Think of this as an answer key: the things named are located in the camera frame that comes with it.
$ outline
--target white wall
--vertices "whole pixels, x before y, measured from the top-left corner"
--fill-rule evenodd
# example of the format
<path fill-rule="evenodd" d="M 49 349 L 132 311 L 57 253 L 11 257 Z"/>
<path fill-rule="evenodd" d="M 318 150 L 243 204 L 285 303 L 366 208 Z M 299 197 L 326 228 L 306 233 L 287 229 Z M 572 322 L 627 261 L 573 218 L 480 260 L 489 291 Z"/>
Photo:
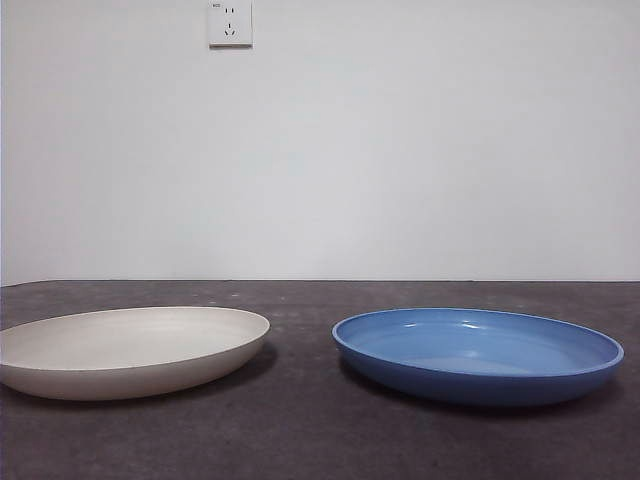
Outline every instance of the white wall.
<path fill-rule="evenodd" d="M 5 0 L 5 284 L 640 279 L 640 3 Z"/>

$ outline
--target oval plate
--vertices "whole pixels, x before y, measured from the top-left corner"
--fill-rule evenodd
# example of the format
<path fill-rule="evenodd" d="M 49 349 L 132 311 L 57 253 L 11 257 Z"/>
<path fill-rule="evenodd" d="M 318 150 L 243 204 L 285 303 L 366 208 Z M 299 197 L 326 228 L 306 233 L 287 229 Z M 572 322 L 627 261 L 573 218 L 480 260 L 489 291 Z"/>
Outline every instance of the oval plate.
<path fill-rule="evenodd" d="M 241 367 L 266 318 L 214 307 L 152 307 L 49 318 L 0 332 L 2 383 L 64 400 L 117 400 L 193 387 Z"/>
<path fill-rule="evenodd" d="M 344 359 L 388 387 L 467 405 L 531 406 L 602 385 L 624 352 L 571 323 L 458 308 L 365 313 L 336 324 Z"/>

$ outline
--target dish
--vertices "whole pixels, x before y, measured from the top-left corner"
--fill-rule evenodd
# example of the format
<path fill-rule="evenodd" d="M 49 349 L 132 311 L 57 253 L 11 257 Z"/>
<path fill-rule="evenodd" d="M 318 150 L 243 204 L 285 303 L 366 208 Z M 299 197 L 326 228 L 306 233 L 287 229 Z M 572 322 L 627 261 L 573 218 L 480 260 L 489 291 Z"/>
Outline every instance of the dish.
<path fill-rule="evenodd" d="M 336 324 L 344 359 L 367 377 L 421 397 L 532 406 L 580 397 L 607 381 L 620 344 L 571 323 L 518 313 L 414 308 Z"/>
<path fill-rule="evenodd" d="M 260 349 L 266 318 L 213 307 L 151 307 L 49 318 L 0 332 L 2 383 L 64 400 L 168 393 L 222 377 Z"/>

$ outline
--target plate rim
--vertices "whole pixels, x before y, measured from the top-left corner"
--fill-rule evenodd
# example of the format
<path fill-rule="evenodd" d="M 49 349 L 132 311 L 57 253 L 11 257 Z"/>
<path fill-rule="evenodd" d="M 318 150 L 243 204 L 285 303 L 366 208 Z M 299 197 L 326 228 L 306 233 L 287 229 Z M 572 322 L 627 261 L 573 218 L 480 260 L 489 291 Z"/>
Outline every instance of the plate rim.
<path fill-rule="evenodd" d="M 544 320 L 547 322 L 553 322 L 553 323 L 560 323 L 560 324 L 564 324 L 564 325 L 568 325 L 570 327 L 573 328 L 577 328 L 580 330 L 584 330 L 586 332 L 595 334 L 601 338 L 604 338 L 606 341 L 610 342 L 611 344 L 613 344 L 613 346 L 616 348 L 616 356 L 612 359 L 609 360 L 608 362 L 605 363 L 601 363 L 599 365 L 596 365 L 594 367 L 589 367 L 589 368 L 583 368 L 583 369 L 576 369 L 576 370 L 572 370 L 572 371 L 568 371 L 568 372 L 559 372 L 559 373 L 551 373 L 551 374 L 545 374 L 545 373 L 492 373 L 492 372 L 471 372 L 471 371 L 465 371 L 465 370 L 454 370 L 454 369 L 442 369 L 442 368 L 428 368 L 428 367 L 421 367 L 419 365 L 414 365 L 405 361 L 398 361 L 398 360 L 393 360 L 390 358 L 385 358 L 382 357 L 380 355 L 375 355 L 371 352 L 367 352 L 366 350 L 363 350 L 361 348 L 357 348 L 354 347 L 353 345 L 347 343 L 346 341 L 344 341 L 342 338 L 340 338 L 340 336 L 338 335 L 338 329 L 344 325 L 347 322 L 356 320 L 360 317 L 366 317 L 369 315 L 376 315 L 376 314 L 381 314 L 381 313 L 391 313 L 391 312 L 401 312 L 401 311 L 436 311 L 436 310 L 449 310 L 449 311 L 462 311 L 462 312 L 484 312 L 484 313 L 500 313 L 500 314 L 506 314 L 506 315 L 513 315 L 513 316 L 519 316 L 519 317 L 528 317 L 528 318 L 534 318 L 536 320 Z M 459 308 L 459 307 L 415 307 L 415 308 L 391 308 L 391 309 L 387 309 L 387 310 L 376 310 L 376 311 L 372 311 L 372 312 L 365 312 L 365 313 L 359 313 L 357 315 L 353 315 L 351 317 L 345 318 L 344 320 L 340 320 L 338 323 L 336 323 L 333 328 L 331 329 L 331 333 L 333 336 L 333 339 L 336 341 L 336 343 L 338 343 L 339 345 L 343 346 L 344 348 L 351 350 L 353 352 L 359 353 L 360 355 L 364 355 L 366 357 L 369 357 L 371 359 L 374 360 L 378 360 L 378 361 L 383 361 L 386 363 L 390 363 L 393 365 L 400 365 L 402 367 L 407 367 L 407 368 L 411 368 L 411 369 L 416 369 L 419 371 L 428 371 L 428 372 L 436 372 L 436 373 L 443 373 L 443 374 L 453 374 L 453 375 L 465 375 L 465 376 L 473 376 L 473 377 L 493 377 L 493 378 L 519 378 L 519 379 L 534 379 L 534 378 L 553 378 L 553 377 L 572 377 L 572 376 L 576 376 L 576 375 L 583 375 L 583 374 L 589 374 L 589 373 L 595 373 L 601 370 L 606 370 L 610 367 L 614 367 L 616 365 L 618 365 L 622 359 L 624 358 L 624 349 L 622 348 L 622 345 L 617 342 L 616 340 L 614 340 L 613 338 L 609 337 L 608 335 L 605 335 L 602 332 L 599 332 L 597 330 L 594 330 L 592 328 L 588 328 L 588 327 L 584 327 L 582 325 L 577 325 L 575 323 L 571 323 L 571 322 L 565 322 L 563 320 L 556 320 L 555 318 L 549 318 L 549 317 L 542 317 L 540 315 L 531 315 L 528 313 L 518 313 L 518 312 L 506 312 L 506 311 L 502 311 L 502 310 L 486 310 L 486 309 L 482 309 L 482 308 Z"/>

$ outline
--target blue dish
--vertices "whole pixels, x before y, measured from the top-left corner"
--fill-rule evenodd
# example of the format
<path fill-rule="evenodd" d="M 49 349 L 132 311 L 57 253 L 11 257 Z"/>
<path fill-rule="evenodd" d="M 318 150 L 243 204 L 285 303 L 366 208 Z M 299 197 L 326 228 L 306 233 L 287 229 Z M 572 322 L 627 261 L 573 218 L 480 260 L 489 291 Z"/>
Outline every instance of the blue dish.
<path fill-rule="evenodd" d="M 333 327 L 344 359 L 420 397 L 531 406 L 580 397 L 621 362 L 618 342 L 571 323 L 507 312 L 414 308 L 365 313 Z"/>

